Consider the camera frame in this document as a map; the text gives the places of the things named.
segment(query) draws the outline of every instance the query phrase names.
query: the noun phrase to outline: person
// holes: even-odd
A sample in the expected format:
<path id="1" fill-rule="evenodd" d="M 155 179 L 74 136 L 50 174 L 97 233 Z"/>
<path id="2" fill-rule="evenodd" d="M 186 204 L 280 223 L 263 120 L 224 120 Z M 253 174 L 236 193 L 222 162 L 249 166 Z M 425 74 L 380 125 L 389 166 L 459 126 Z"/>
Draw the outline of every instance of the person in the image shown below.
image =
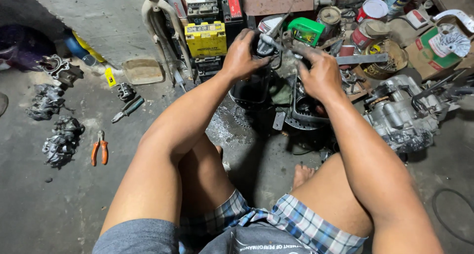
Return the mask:
<path id="1" fill-rule="evenodd" d="M 246 204 L 205 130 L 234 83 L 270 62 L 252 59 L 256 35 L 244 29 L 222 70 L 146 131 L 92 253 L 351 254 L 373 230 L 375 254 L 443 253 L 404 164 L 343 92 L 336 60 L 311 48 L 297 51 L 311 62 L 299 74 L 340 153 L 316 172 L 296 165 L 292 191 L 272 210 Z"/>

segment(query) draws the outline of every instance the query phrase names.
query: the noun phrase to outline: gear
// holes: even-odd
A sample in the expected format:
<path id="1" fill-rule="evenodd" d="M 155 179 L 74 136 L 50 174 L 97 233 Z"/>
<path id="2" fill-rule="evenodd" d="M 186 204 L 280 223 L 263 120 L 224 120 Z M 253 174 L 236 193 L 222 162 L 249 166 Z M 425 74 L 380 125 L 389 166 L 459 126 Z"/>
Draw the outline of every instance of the gear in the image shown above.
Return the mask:
<path id="1" fill-rule="evenodd" d="M 234 115 L 234 120 L 236 123 L 243 127 L 250 127 L 254 122 L 254 118 L 248 115 L 243 108 L 237 105 L 235 105 L 232 109 L 232 115 Z"/>

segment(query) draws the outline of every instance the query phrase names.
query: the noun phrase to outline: thigh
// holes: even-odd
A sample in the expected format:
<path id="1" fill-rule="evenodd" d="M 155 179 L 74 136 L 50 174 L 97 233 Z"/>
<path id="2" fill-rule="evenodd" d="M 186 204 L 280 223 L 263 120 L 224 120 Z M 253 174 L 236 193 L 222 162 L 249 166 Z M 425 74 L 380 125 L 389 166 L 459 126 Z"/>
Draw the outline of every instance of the thigh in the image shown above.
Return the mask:
<path id="1" fill-rule="evenodd" d="M 332 155 L 317 172 L 291 193 L 335 227 L 366 237 L 373 225 L 369 214 L 354 196 L 341 155 Z"/>
<path id="2" fill-rule="evenodd" d="M 181 216 L 213 211 L 232 195 L 230 183 L 216 147 L 204 134 L 179 162 L 182 184 Z"/>

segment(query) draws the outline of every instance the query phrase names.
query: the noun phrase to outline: gs battery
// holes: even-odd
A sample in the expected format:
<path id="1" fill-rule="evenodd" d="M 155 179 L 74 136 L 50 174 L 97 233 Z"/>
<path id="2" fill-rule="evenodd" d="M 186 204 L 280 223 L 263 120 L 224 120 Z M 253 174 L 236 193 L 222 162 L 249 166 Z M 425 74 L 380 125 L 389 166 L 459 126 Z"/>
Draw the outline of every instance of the gs battery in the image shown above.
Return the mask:
<path id="1" fill-rule="evenodd" d="M 227 54 L 226 28 L 220 21 L 188 24 L 184 28 L 186 42 L 193 58 Z"/>
<path id="2" fill-rule="evenodd" d="M 222 0 L 222 16 L 227 28 L 227 46 L 245 28 L 239 0 Z"/>
<path id="3" fill-rule="evenodd" d="M 217 0 L 186 0 L 188 21 L 196 25 L 213 22 L 219 18 Z"/>
<path id="4" fill-rule="evenodd" d="M 202 59 L 196 58 L 195 63 L 201 83 L 209 80 L 222 69 L 222 63 L 219 56 L 206 57 Z"/>

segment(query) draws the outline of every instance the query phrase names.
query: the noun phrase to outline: yellow tag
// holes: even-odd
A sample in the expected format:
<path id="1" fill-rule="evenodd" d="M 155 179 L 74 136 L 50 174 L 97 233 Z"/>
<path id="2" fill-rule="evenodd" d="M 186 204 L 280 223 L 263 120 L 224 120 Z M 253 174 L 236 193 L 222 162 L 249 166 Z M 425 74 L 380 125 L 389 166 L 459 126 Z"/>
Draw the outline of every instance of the yellow tag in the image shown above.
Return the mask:
<path id="1" fill-rule="evenodd" d="M 107 68 L 105 70 L 105 78 L 107 79 L 107 82 L 109 83 L 109 87 L 113 87 L 117 84 L 117 82 L 115 81 L 115 77 L 112 74 L 111 68 Z"/>

